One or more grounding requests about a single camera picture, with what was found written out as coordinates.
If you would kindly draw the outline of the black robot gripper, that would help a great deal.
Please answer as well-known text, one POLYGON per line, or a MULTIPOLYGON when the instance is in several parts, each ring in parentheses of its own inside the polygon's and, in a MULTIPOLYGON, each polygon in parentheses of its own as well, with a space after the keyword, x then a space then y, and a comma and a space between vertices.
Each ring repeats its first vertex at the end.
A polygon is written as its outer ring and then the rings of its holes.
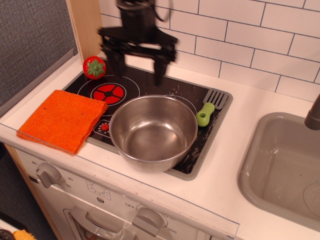
POLYGON ((153 59, 154 84, 161 84, 169 62, 176 59, 178 39, 156 26, 159 17, 154 4, 118 4, 122 26, 103 27, 102 49, 113 75, 120 78, 126 70, 125 55, 153 59))

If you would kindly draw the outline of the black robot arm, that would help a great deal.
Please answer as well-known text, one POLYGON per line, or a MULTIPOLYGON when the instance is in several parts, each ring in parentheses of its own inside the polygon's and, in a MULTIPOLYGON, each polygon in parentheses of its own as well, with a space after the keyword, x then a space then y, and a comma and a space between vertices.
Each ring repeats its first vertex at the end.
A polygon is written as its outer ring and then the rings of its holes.
POLYGON ((168 64, 176 60, 178 39, 156 26, 156 19, 163 19, 155 10, 154 0, 118 0, 116 4, 122 26, 98 31, 113 75, 119 79, 125 72, 126 55, 149 58, 154 61, 154 85, 159 86, 168 64))

